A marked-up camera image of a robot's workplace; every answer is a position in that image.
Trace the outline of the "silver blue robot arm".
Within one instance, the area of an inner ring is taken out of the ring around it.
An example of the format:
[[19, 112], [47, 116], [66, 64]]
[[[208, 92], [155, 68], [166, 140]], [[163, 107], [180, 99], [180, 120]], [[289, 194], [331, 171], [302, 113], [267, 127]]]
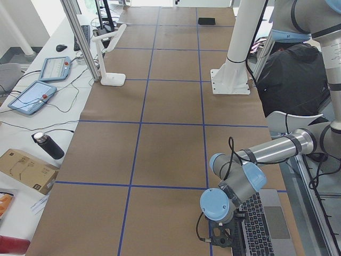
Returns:
[[340, 159], [340, 1], [276, 1], [271, 34], [275, 42], [292, 47], [268, 58], [257, 82], [261, 101], [268, 108], [285, 105], [287, 113], [295, 109], [295, 100], [311, 109], [322, 92], [322, 79], [335, 119], [230, 155], [215, 154], [210, 168], [221, 179], [220, 192], [228, 203], [222, 215], [212, 217], [216, 222], [230, 222], [232, 212], [265, 185], [259, 165], [311, 153]]

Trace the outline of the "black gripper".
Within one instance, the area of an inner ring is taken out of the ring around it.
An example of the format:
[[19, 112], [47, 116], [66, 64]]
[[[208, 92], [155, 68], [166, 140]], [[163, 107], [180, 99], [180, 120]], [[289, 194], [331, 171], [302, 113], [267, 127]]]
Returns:
[[246, 211], [234, 211], [229, 223], [219, 224], [209, 220], [209, 230], [212, 232], [211, 243], [215, 246], [241, 246], [242, 222], [246, 219]]

